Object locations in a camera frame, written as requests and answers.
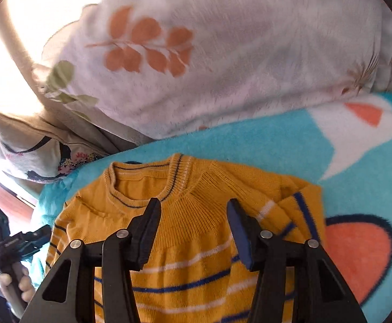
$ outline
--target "orange patch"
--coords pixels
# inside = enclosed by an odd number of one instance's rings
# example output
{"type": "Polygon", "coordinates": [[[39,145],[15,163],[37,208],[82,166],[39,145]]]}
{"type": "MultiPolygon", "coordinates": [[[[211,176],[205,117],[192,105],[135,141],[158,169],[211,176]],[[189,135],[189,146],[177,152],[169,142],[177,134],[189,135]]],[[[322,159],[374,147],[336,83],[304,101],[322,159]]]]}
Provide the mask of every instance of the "orange patch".
{"type": "Polygon", "coordinates": [[[383,115],[383,111],[371,104],[344,103],[357,117],[373,127],[377,127],[383,115]]]}
{"type": "Polygon", "coordinates": [[[392,241],[373,223],[337,223],[326,228],[328,252],[361,303],[389,264],[392,241]]]}

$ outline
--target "ribbed neckline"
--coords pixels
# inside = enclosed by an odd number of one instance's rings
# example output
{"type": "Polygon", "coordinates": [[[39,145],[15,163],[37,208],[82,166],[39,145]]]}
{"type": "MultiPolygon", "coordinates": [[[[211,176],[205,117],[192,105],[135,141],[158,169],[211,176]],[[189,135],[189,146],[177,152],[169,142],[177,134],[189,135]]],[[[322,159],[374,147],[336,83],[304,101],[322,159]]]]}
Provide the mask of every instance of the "ribbed neckline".
{"type": "Polygon", "coordinates": [[[161,203],[168,202],[186,188],[192,160],[192,157],[176,153],[166,160],[148,164],[134,165],[112,162],[104,171],[104,179],[114,205],[121,212],[125,211],[123,208],[139,209],[147,206],[149,199],[130,199],[115,188],[117,180],[139,178],[141,174],[137,172],[152,177],[165,178],[166,184],[163,190],[153,197],[158,198],[161,203]]]}

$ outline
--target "teal blanket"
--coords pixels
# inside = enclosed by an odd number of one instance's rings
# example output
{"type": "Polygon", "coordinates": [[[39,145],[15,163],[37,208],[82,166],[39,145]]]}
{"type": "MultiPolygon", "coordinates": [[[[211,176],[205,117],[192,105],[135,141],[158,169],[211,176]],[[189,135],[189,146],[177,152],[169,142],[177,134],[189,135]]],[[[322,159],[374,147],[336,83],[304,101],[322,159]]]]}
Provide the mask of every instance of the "teal blanket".
{"type": "MultiPolygon", "coordinates": [[[[52,225],[66,200],[114,161],[181,152],[296,175],[323,187],[327,248],[369,323],[392,310],[392,94],[247,120],[154,142],[87,164],[47,185],[34,226],[52,225]]],[[[33,260],[43,276],[46,248],[33,260]]]]}

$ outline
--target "striped sweater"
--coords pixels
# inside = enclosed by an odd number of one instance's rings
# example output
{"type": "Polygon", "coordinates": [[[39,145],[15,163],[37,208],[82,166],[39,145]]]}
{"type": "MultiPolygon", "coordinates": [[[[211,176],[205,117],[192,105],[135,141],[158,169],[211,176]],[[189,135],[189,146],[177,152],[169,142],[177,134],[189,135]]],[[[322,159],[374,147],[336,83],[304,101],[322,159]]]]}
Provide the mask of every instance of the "striped sweater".
{"type": "MultiPolygon", "coordinates": [[[[242,265],[226,216],[237,198],[262,228],[303,243],[325,239],[320,187],[253,167],[174,154],[165,161],[112,163],[58,216],[47,270],[75,238],[104,240],[142,214],[151,197],[162,217],[144,269],[131,279],[142,322],[245,322],[257,273],[242,265]]],[[[95,313],[103,322],[102,273],[95,270],[95,313]]],[[[284,320],[290,320],[288,273],[284,320]]]]}

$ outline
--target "fleece blanket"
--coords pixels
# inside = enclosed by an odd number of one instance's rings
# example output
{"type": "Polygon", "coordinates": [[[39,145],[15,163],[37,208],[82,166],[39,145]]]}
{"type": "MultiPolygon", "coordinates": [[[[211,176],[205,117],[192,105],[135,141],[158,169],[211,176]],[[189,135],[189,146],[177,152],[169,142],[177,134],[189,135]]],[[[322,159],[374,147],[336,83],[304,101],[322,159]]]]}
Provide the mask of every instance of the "fleece blanket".
{"type": "MultiPolygon", "coordinates": [[[[369,323],[392,310],[392,94],[247,120],[154,142],[87,164],[47,185],[34,226],[53,224],[63,203],[113,161],[151,162],[175,152],[296,175],[323,187],[327,251],[369,323]]],[[[40,282],[45,261],[32,265],[40,282]]]]}

